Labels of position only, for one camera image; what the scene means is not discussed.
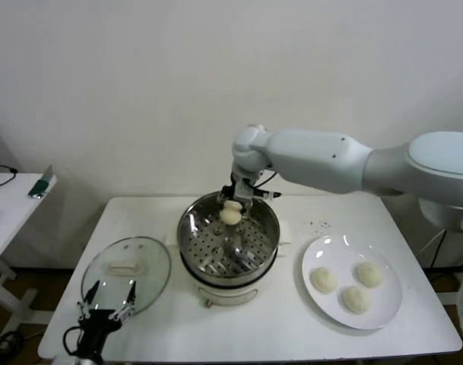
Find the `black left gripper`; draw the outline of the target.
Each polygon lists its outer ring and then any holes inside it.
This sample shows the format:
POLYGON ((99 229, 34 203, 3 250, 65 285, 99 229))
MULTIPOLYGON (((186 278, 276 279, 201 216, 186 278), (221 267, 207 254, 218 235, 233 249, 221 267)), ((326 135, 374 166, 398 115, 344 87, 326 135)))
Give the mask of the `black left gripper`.
POLYGON ((82 330, 82 338, 78 344, 79 358, 101 358, 108 336, 121 329, 121 320, 127 320, 134 315, 136 281, 132 281, 131 284, 122 307, 114 312, 111 309, 90 310, 90 305, 100 286, 99 280, 87 291, 82 301, 78 301, 79 317, 84 318, 79 321, 82 330))

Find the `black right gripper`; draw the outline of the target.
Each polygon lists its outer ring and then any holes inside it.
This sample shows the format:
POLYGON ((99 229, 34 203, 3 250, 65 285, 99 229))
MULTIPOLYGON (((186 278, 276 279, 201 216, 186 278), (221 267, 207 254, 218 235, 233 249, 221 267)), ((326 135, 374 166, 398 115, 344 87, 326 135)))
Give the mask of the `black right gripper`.
MULTIPOLYGON (((224 203, 226 201, 235 201, 239 202, 240 197, 239 197, 239 192, 241 188, 241 182, 239 179, 236 179, 234 174, 230 174, 230 184, 225 185, 222 187, 222 189, 219 191, 219 194, 217 195, 217 203, 219 208, 224 207, 224 203)), ((242 210, 241 210, 241 215, 243 219, 248 219, 252 206, 253 206, 253 199, 245 199, 242 202, 240 202, 242 205, 242 210)))

